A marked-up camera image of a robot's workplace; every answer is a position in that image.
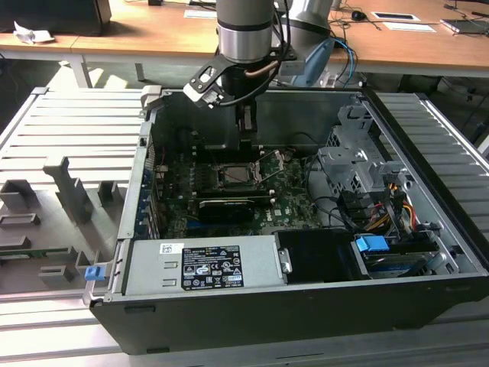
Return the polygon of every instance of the blue latch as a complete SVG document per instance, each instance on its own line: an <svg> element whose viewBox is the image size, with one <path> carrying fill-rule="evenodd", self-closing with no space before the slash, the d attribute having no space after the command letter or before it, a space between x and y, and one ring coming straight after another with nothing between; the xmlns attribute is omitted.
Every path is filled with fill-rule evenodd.
<svg viewBox="0 0 489 367"><path fill-rule="evenodd" d="M85 270L86 281L104 281L105 265L92 265Z"/></svg>
<svg viewBox="0 0 489 367"><path fill-rule="evenodd" d="M356 240L360 252L363 251L389 251L389 245L382 235L363 235Z"/></svg>

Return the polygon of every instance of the warning label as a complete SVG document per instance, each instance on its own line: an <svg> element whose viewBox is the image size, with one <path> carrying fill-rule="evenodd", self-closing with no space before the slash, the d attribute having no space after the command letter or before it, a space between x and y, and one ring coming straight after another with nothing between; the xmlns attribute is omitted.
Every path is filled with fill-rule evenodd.
<svg viewBox="0 0 489 367"><path fill-rule="evenodd" d="M183 248L182 288L185 291L243 286L239 246Z"/></svg>

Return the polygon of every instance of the wooden desk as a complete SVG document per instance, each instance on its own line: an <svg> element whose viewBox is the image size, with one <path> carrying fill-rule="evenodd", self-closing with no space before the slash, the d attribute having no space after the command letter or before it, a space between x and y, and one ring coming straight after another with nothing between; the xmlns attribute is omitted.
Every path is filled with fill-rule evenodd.
<svg viewBox="0 0 489 367"><path fill-rule="evenodd" d="M378 21L371 12L397 12L413 14L419 23L439 23L441 19L462 19L460 14L443 8L454 2L443 0L349 0L359 7L371 21ZM472 11L489 12L483 4L459 2L458 10L469 17ZM332 11L330 19L349 18L351 9ZM411 73L430 75L463 75L477 71L479 76L489 76L489 38L453 35L443 24L430 25L436 33L391 31L382 23L354 23L346 30L348 43L358 54L358 70L375 73ZM339 26L332 26L338 37L343 37Z"/></svg>
<svg viewBox="0 0 489 367"><path fill-rule="evenodd" d="M441 18L461 15L443 8L443 0L348 0L371 20L371 11L412 13L422 22L439 23ZM468 16L471 11L489 12L482 4L459 2ZM138 79L144 79L143 63L173 63L201 66L217 45L215 19L184 18L185 5L167 3L147 6L146 1L111 0L112 24L103 37L56 36L57 42L29 46L11 34L0 34L0 52L9 58L68 60L79 86L90 87L87 61L136 63ZM351 10L332 11L330 20L351 20ZM453 36L442 24L432 25L436 33L390 31L383 24L378 31L370 23L354 23L346 30L349 44L358 54L357 71L442 76L489 77L489 39ZM342 37L342 29L332 30ZM338 70L346 53L335 50L329 68Z"/></svg>
<svg viewBox="0 0 489 367"><path fill-rule="evenodd" d="M185 5L111 0L110 6L108 32L104 37L78 37L74 53L210 58L217 47L216 20L184 18Z"/></svg>

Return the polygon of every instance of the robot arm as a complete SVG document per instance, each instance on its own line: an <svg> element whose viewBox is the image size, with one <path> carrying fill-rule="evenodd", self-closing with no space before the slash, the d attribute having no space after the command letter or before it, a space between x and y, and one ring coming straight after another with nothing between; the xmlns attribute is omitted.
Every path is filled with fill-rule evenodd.
<svg viewBox="0 0 489 367"><path fill-rule="evenodd" d="M283 63L295 60L297 51L306 61L306 73L293 80L298 86L314 84L324 69L333 45L327 43L331 3L295 0L289 10L284 1L285 15L280 18L274 0L217 0L218 52L183 91L198 106L235 106L240 132L255 132L254 97L267 89ZM272 46L274 18L279 47Z"/></svg>

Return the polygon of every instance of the copper pipe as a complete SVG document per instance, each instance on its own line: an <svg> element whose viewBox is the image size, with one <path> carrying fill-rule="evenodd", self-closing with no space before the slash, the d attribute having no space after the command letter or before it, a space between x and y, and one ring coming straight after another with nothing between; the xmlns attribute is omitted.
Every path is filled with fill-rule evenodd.
<svg viewBox="0 0 489 367"><path fill-rule="evenodd" d="M269 63L268 65L266 65L265 67L262 67L261 69L255 71L245 71L244 74L247 78L256 78L262 74L269 72L272 69L275 69L276 67L278 67L278 61L275 60Z"/></svg>

